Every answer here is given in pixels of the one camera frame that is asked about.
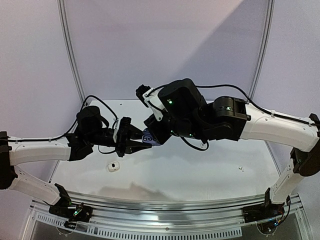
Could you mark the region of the purple earbud charging case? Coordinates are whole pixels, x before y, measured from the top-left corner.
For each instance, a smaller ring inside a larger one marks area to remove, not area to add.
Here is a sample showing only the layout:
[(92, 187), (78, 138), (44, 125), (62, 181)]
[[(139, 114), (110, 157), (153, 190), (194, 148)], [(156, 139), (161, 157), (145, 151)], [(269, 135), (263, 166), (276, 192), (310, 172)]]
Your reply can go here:
[(151, 144), (152, 146), (160, 146), (161, 144), (152, 136), (147, 128), (142, 131), (142, 138), (143, 143)]

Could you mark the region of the white earbud charging case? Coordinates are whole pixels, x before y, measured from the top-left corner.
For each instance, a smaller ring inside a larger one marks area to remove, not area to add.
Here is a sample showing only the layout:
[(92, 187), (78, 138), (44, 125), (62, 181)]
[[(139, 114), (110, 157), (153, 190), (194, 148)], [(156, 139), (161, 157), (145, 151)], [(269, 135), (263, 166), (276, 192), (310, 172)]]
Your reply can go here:
[(107, 169), (110, 173), (116, 172), (120, 169), (120, 163), (118, 161), (112, 162), (107, 165)]

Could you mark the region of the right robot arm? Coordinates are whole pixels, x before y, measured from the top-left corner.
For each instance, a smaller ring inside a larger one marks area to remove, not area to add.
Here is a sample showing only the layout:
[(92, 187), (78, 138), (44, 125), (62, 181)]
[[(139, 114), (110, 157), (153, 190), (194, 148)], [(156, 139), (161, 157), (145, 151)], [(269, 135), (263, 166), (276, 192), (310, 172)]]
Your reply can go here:
[(208, 103), (189, 78), (156, 88), (142, 85), (136, 96), (152, 111), (144, 123), (160, 145), (175, 136), (204, 145), (218, 140), (262, 140), (292, 147), (289, 164), (258, 208), (262, 218), (274, 214), (305, 177), (320, 170), (320, 121), (315, 114), (300, 118), (267, 110), (248, 96), (221, 96)]

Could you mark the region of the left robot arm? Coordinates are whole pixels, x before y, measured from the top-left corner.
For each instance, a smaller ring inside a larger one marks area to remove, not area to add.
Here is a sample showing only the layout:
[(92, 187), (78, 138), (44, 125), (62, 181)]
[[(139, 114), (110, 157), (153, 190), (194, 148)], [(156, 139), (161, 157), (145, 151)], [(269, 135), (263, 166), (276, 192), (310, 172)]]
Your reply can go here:
[(119, 127), (112, 129), (101, 116), (97, 106), (87, 106), (76, 115), (77, 127), (73, 133), (48, 140), (9, 137), (0, 133), (0, 188), (14, 190), (42, 200), (63, 216), (74, 213), (74, 205), (59, 184), (51, 184), (24, 172), (18, 165), (43, 161), (79, 161), (93, 153), (94, 146), (113, 148), (118, 157), (150, 149), (152, 145), (142, 141), (143, 131), (131, 124), (131, 118), (123, 117)]

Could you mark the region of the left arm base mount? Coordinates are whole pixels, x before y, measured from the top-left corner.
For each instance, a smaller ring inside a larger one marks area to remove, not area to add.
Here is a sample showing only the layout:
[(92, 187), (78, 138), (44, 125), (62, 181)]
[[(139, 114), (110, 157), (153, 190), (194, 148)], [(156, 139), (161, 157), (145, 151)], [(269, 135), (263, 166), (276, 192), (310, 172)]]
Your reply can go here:
[(88, 223), (93, 214), (93, 208), (88, 205), (52, 205), (48, 211), (50, 214), (68, 219), (69, 222), (85, 222)]

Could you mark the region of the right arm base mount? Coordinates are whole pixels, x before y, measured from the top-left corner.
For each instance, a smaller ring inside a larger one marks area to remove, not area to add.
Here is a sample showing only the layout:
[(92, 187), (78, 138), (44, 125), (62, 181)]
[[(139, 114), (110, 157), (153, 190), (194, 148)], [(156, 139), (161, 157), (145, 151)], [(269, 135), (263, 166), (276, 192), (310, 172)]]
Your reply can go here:
[(284, 205), (284, 202), (275, 204), (270, 200), (266, 200), (260, 204), (243, 207), (242, 216), (244, 222), (252, 223), (280, 216), (284, 213)]

